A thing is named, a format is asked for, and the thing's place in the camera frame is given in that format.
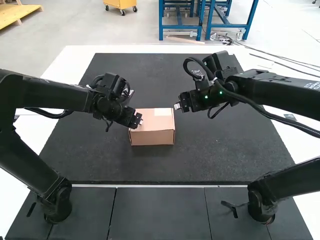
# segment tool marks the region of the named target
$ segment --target black rubber mat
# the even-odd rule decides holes
[[[247,203],[248,190],[245,187],[205,188],[205,198],[212,239],[313,239],[292,197],[279,203],[275,220],[270,225],[254,221],[248,214],[247,205],[236,209],[238,218],[229,208],[221,205],[221,201],[236,205]]]
[[[132,107],[170,108],[195,88],[182,67],[189,56],[97,53],[80,84],[113,72],[136,91]],[[74,183],[247,183],[294,164],[271,121],[248,105],[212,120],[206,111],[174,114],[174,145],[132,147],[127,128],[114,124],[106,133],[104,121],[75,112],[58,121],[40,156]]]
[[[70,216],[59,224],[49,224],[39,203],[30,211],[36,201],[35,194],[30,192],[5,239],[106,240],[115,194],[114,187],[74,187],[70,195]]]
[[[262,225],[237,208],[238,218],[220,204],[248,201],[245,187],[74,187],[72,213],[47,224],[30,193],[8,240],[312,240],[292,198],[279,204],[275,221]]]
[[[211,240],[203,188],[118,188],[112,240]]]

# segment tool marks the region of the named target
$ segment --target brown cardboard box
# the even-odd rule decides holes
[[[132,146],[173,145],[175,143],[175,119],[172,108],[136,109],[142,114],[142,125],[129,129]]]

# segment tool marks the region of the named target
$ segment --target cart wheel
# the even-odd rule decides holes
[[[211,41],[216,40],[216,39],[217,39],[217,35],[218,35],[218,34],[217,34],[216,32],[214,32],[213,34],[211,34],[211,35],[210,35],[210,40],[211,40]]]
[[[240,32],[238,32],[235,36],[237,41],[240,41],[242,39],[242,33]]]

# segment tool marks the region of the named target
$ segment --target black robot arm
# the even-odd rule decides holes
[[[201,70],[189,70],[196,62]],[[208,110],[213,119],[227,105],[249,104],[260,114],[320,138],[320,132],[291,119],[267,112],[268,105],[320,121],[320,81],[280,76],[265,70],[243,71],[234,55],[214,53],[202,61],[187,58],[183,68],[192,76],[195,89],[182,92],[174,108],[183,113]],[[213,108],[224,104],[215,114]],[[248,185],[248,212],[256,221],[270,224],[275,219],[278,202],[289,197],[320,191],[320,157],[283,170],[266,173]],[[232,204],[221,202],[227,207]]]
[[[128,106],[133,93],[126,80],[111,73],[83,87],[0,69],[0,167],[37,194],[48,222],[58,223],[69,216],[72,186],[21,140],[13,126],[16,109],[26,108],[55,119],[73,111],[92,113],[107,122],[107,130],[113,121],[135,129],[142,115]],[[52,114],[40,108],[65,110]]]

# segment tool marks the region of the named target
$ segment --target concrete floor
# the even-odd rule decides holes
[[[39,77],[66,45],[132,44],[134,48],[137,44],[179,44],[168,39],[158,41],[158,1],[138,0],[138,13],[128,9],[126,16],[112,7],[106,12],[102,0],[23,0],[23,3],[42,4],[44,12],[26,16],[20,26],[0,30],[3,69]],[[252,0],[233,0],[230,22],[245,23],[251,4]],[[311,0],[283,0],[281,4],[277,0],[260,0],[244,43],[304,61],[309,58],[306,52],[314,55],[312,59],[317,58],[320,54],[317,5],[311,4]],[[198,22],[197,17],[182,20]],[[172,21],[176,21],[173,14],[163,19],[167,24]],[[220,43],[206,41],[206,44]]]

